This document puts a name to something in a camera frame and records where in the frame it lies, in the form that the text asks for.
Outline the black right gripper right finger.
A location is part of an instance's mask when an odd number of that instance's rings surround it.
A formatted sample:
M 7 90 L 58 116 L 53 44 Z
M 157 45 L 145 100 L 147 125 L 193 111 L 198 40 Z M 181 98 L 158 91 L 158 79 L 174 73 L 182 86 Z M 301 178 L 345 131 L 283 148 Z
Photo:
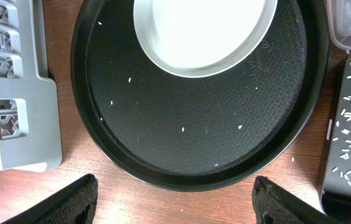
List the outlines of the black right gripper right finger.
M 338 223 L 263 176 L 255 179 L 252 202 L 259 224 Z

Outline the white ceramic plate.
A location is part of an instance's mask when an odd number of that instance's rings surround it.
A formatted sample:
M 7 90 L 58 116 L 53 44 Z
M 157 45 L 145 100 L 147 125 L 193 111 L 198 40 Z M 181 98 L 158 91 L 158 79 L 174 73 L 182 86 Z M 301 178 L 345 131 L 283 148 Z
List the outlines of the white ceramic plate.
M 203 78 L 225 72 L 263 40 L 278 0 L 135 0 L 139 44 L 161 70 Z

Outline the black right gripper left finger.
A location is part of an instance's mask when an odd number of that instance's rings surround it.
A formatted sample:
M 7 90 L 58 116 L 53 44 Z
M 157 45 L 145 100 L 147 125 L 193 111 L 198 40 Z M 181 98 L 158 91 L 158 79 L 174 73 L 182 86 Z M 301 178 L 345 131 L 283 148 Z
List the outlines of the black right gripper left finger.
M 98 202 L 98 180 L 86 174 L 6 223 L 93 223 Z

